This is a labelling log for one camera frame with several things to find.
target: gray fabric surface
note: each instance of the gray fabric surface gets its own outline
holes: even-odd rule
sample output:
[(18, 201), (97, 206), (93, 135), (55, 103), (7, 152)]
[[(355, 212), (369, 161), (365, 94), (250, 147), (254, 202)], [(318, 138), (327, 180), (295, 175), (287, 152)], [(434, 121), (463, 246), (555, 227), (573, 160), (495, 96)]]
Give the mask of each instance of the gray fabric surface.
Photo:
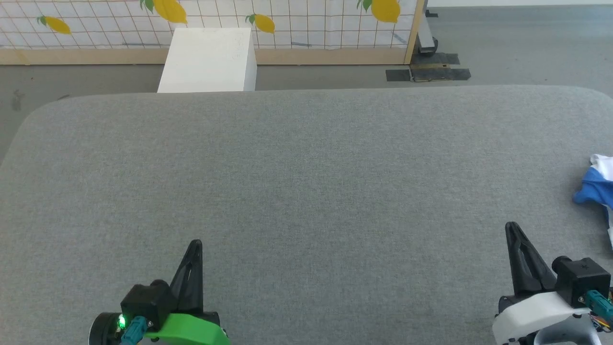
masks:
[(84, 343), (200, 238), (234, 344), (493, 344), (508, 220), (613, 269), (602, 210), (571, 202), (612, 115), (568, 87), (49, 104), (0, 166), (0, 343)]

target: white wall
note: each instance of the white wall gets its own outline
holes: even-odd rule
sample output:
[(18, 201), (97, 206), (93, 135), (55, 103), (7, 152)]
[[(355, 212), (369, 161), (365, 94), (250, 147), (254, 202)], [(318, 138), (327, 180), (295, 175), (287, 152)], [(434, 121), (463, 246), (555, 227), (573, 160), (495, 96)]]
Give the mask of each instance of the white wall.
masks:
[(613, 0), (428, 0), (428, 7), (602, 5)]

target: white pedestal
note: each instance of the white pedestal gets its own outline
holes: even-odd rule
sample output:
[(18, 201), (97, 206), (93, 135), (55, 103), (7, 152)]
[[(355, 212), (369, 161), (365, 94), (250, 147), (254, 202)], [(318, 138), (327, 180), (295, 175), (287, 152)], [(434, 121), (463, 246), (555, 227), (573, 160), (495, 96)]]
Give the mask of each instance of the white pedestal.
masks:
[(250, 28), (177, 28), (158, 93), (254, 91), (256, 74)]

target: concrete floor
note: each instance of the concrete floor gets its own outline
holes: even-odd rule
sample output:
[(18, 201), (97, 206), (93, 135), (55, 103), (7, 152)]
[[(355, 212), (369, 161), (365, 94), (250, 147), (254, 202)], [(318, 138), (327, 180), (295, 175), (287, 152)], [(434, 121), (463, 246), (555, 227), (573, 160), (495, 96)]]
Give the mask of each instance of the concrete floor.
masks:
[[(613, 96), (613, 6), (433, 9), (467, 82), (387, 82), (394, 66), (260, 66), (258, 90), (575, 85)], [(0, 163), (25, 117), (65, 97), (155, 92), (162, 66), (0, 66)]]

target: garment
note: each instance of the garment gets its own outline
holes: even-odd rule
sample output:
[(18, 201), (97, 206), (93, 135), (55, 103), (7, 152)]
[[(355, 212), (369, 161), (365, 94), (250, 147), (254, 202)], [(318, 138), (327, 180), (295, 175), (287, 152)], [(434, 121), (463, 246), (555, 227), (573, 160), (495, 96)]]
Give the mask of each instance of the garment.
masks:
[(592, 155), (590, 161), (592, 166), (583, 176), (583, 186), (575, 193), (573, 201), (578, 204), (595, 201), (604, 206), (613, 246), (613, 157)]

